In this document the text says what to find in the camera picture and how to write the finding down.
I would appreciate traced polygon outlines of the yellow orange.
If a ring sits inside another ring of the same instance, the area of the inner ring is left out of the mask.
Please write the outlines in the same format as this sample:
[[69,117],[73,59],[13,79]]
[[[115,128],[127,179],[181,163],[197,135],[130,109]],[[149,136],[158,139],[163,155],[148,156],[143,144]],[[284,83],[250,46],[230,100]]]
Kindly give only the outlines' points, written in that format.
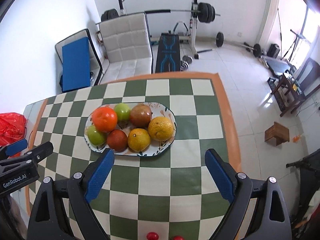
[[166,141],[174,133],[174,126],[170,119],[164,116],[153,118],[148,125],[148,133],[155,141]]
[[128,137],[127,144],[131,150],[135,152],[144,151],[151,143],[151,138],[146,129],[135,128],[133,129]]

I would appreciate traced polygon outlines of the barbell on rack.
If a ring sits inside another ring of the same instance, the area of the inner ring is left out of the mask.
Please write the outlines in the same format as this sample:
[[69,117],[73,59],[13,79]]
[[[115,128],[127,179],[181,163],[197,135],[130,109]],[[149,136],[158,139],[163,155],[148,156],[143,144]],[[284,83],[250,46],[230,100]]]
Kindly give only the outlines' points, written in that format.
[[[199,3],[197,10],[177,10],[177,9],[159,9],[159,10],[147,10],[144,11],[146,15],[148,14],[166,14],[172,12],[190,12],[191,16],[195,16],[202,23],[213,22],[216,16],[220,17],[220,14],[217,14],[215,8],[209,3]],[[118,18],[120,15],[116,9],[110,9],[105,11],[101,16],[101,22]]]

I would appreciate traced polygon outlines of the oval floral ceramic plate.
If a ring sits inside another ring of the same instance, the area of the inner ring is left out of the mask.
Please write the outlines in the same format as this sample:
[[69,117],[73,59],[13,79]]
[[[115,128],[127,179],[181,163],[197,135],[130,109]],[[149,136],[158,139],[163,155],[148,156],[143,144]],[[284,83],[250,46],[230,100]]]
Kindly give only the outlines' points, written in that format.
[[84,137],[89,148],[116,155],[152,157],[161,154],[175,139],[176,120],[158,102],[103,105],[88,117]]

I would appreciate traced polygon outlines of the red cherry tomato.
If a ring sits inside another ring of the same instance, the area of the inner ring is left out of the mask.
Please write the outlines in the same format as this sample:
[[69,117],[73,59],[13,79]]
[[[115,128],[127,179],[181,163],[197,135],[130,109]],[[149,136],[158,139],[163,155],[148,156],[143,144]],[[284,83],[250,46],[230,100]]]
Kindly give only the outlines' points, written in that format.
[[182,236],[174,236],[171,240],[184,240]]
[[156,232],[148,232],[146,235],[147,240],[159,240],[159,235]]

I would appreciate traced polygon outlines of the small wooden stool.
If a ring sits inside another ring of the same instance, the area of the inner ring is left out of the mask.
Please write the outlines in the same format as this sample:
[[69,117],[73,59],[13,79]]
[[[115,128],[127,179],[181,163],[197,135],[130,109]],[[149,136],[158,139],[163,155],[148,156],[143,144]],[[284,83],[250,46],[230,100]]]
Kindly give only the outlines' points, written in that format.
[[275,139],[276,146],[290,141],[290,131],[287,127],[278,122],[274,122],[273,125],[265,131],[265,142]]

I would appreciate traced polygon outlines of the red plastic bag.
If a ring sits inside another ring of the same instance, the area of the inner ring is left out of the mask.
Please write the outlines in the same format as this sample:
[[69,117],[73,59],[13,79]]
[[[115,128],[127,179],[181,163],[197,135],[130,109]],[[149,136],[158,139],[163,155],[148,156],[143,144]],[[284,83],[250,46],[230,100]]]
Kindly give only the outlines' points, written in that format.
[[26,118],[18,113],[0,114],[0,146],[7,146],[25,137]]

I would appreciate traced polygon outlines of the green apple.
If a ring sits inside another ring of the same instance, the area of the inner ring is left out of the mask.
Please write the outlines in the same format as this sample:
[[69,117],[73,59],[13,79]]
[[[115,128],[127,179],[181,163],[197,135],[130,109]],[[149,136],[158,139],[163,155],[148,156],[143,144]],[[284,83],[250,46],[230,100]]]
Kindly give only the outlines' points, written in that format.
[[131,108],[126,103],[118,103],[114,107],[118,122],[128,121],[130,119]]
[[87,136],[94,146],[101,146],[106,142],[107,134],[96,129],[94,125],[87,128]]

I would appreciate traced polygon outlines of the dark wooden chair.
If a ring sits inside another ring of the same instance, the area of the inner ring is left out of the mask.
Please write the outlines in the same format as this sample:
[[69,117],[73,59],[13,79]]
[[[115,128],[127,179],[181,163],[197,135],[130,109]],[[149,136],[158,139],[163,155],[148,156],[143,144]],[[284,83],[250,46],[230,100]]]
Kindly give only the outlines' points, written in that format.
[[319,86],[316,86],[307,91],[319,79],[319,64],[310,57],[299,69],[286,61],[270,57],[266,59],[266,65],[272,74],[267,84],[271,95],[276,98],[281,117],[287,112],[294,113],[319,90]]

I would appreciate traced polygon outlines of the dark red brown fruit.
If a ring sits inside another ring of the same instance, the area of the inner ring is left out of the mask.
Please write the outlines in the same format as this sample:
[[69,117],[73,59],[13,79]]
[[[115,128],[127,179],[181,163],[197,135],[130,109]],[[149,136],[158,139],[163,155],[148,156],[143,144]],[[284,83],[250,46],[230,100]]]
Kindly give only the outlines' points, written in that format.
[[121,152],[127,148],[127,135],[122,130],[115,129],[107,136],[107,144],[109,148]]

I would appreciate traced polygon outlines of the black blue weight bench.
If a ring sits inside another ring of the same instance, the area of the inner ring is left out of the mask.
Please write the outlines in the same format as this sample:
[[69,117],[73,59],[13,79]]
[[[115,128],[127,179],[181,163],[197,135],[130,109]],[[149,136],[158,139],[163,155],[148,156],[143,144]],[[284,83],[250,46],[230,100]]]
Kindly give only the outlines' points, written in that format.
[[179,72],[181,67],[180,39],[176,34],[162,33],[159,39],[156,73]]

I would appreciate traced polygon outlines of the white padded chair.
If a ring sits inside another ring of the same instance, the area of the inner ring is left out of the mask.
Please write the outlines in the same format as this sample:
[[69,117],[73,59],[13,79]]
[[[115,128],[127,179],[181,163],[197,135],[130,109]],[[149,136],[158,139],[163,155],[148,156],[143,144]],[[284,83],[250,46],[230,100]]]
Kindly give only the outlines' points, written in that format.
[[109,64],[101,83],[153,73],[149,26],[143,12],[99,23]]

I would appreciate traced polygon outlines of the blue cushioned chair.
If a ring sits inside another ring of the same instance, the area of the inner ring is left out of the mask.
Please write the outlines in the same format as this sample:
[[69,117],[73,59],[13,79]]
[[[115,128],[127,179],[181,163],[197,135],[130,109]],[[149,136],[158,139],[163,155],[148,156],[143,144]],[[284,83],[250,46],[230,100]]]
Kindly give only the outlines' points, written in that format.
[[88,29],[58,42],[55,51],[62,64],[59,81],[62,92],[96,86],[99,83],[103,67]]

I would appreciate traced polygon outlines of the orange tangerine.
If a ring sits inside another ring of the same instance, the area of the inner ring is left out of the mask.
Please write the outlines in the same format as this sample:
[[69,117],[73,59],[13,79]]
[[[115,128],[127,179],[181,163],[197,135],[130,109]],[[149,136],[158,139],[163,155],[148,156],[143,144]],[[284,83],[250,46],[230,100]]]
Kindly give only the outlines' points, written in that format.
[[108,133],[116,129],[118,118],[110,107],[99,107],[92,113],[92,122],[98,131]]

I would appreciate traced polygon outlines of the white squat rack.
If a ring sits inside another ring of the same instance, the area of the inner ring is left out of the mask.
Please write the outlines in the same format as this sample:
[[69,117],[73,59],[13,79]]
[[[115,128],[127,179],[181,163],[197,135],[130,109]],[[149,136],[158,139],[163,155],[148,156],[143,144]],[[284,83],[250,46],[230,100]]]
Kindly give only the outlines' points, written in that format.
[[199,0],[191,0],[190,20],[189,20],[189,28],[188,28],[187,34],[184,36],[179,35],[180,43],[187,42],[189,44],[189,47],[194,59],[199,58],[198,52],[195,48],[196,31],[197,31],[198,14],[199,14],[196,11],[198,7],[199,7]]

